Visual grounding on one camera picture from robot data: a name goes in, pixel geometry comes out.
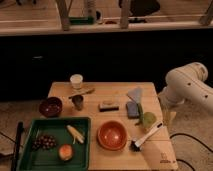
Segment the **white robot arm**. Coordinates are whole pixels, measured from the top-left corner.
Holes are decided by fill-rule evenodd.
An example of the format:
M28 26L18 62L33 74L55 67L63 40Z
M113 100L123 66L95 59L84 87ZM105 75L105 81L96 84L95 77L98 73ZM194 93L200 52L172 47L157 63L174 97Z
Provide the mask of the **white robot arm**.
M199 62L170 70L165 76L166 86L159 94L160 102L172 108L190 100L213 115L213 88L205 84L207 77L206 66Z

